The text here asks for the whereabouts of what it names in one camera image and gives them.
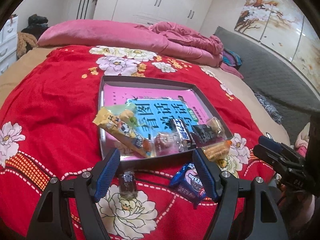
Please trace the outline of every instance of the white wardrobe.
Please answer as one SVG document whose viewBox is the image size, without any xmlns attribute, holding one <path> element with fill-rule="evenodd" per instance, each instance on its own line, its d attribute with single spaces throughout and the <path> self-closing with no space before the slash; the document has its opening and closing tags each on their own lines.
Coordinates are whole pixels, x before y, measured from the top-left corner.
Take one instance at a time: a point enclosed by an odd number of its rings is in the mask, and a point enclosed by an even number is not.
<svg viewBox="0 0 320 240">
<path fill-rule="evenodd" d="M 98 0 L 94 19 L 152 25 L 170 21 L 199 31 L 212 0 Z"/>
</svg>

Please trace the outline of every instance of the blue gripper pad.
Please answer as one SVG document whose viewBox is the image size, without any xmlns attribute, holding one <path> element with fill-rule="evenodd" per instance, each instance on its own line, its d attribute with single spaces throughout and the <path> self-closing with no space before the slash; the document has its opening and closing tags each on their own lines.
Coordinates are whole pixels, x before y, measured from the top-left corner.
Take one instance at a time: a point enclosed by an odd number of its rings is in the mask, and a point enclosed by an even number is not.
<svg viewBox="0 0 320 240">
<path fill-rule="evenodd" d="M 204 155 L 202 150 L 199 152 L 198 149 L 193 151 L 192 160 L 195 165 L 196 171 L 198 172 L 199 178 L 204 186 L 204 191 L 208 197 L 210 197 L 214 202 L 217 202 L 222 195 L 222 187 L 219 178 L 219 173 L 221 170 L 214 162 L 210 162 L 208 158 Z"/>
<path fill-rule="evenodd" d="M 280 154 L 282 152 L 281 144 L 269 139 L 266 136 L 261 135 L 258 139 L 260 145 L 264 146 L 265 148 Z"/>
<path fill-rule="evenodd" d="M 114 148 L 103 161 L 98 162 L 92 169 L 93 177 L 89 192 L 95 203 L 98 203 L 107 194 L 119 164 L 120 152 Z"/>
</svg>

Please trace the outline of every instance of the green label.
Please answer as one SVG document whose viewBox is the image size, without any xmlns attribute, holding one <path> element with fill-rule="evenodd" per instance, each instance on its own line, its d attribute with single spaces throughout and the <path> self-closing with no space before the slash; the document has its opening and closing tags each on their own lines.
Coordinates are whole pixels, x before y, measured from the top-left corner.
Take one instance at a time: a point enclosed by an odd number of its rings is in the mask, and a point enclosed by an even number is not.
<svg viewBox="0 0 320 240">
<path fill-rule="evenodd" d="M 190 114 L 190 116 L 193 119 L 193 121 L 195 121 L 195 122 L 199 121 L 199 119 L 197 118 L 197 116 L 195 115 L 195 113 L 193 112 L 193 110 L 191 108 L 188 108 L 187 111 Z"/>
</svg>

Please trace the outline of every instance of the painted blossom tree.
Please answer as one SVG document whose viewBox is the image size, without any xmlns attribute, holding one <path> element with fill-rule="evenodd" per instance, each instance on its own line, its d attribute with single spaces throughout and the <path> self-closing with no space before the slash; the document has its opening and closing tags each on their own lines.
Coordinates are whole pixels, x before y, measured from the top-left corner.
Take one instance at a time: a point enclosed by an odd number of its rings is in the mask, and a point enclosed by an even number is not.
<svg viewBox="0 0 320 240">
<path fill-rule="evenodd" d="M 267 22 L 269 17 L 273 20 L 280 21 L 290 27 L 291 23 L 296 23 L 297 18 L 291 19 L 285 16 L 277 8 L 278 2 L 264 0 L 246 0 L 241 15 L 236 23 L 235 30 L 244 33 L 248 29 L 259 29 L 257 22 Z"/>
</svg>

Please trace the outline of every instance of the red blanket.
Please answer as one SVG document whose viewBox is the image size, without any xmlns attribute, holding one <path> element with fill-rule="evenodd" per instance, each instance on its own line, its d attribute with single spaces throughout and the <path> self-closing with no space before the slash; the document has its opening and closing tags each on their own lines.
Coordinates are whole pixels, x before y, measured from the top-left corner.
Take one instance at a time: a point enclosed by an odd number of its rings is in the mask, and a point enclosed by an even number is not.
<svg viewBox="0 0 320 240">
<path fill-rule="evenodd" d="M 0 216 L 16 232 L 26 235 L 50 177 L 73 178 L 101 160 L 92 120 L 104 73 L 195 84 L 235 135 L 219 166 L 236 177 L 270 180 L 273 170 L 251 151 L 261 132 L 245 106 L 212 72 L 147 51 L 68 46 L 52 51 L 0 110 Z M 113 180 L 97 205 L 113 239 L 203 238 L 216 204 L 205 199 L 194 210 L 192 203 L 168 188 L 183 164 L 136 171 L 139 193 L 130 201 L 120 198 L 118 180 Z M 74 201 L 71 212 L 77 238 L 84 239 Z"/>
</svg>

